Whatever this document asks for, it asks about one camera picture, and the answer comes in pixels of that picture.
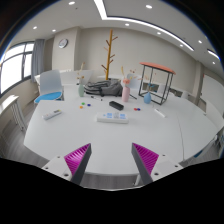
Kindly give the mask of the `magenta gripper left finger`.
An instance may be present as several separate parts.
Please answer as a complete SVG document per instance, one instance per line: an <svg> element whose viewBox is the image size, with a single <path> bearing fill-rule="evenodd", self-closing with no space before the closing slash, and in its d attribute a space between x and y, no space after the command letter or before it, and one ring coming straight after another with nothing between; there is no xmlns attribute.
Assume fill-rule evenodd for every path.
<svg viewBox="0 0 224 224"><path fill-rule="evenodd" d="M65 162L72 174L71 181L74 184L79 185L81 183L91 153L91 144L88 143L64 157Z"/></svg>

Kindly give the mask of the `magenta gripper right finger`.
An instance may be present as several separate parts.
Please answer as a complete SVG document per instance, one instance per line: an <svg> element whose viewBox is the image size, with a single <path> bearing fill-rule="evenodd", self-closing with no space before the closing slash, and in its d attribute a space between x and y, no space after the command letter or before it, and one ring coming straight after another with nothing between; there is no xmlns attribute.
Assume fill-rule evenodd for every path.
<svg viewBox="0 0 224 224"><path fill-rule="evenodd" d="M144 185L153 182L151 173L159 158L159 155L141 145L132 144L131 153L138 168L140 177Z"/></svg>

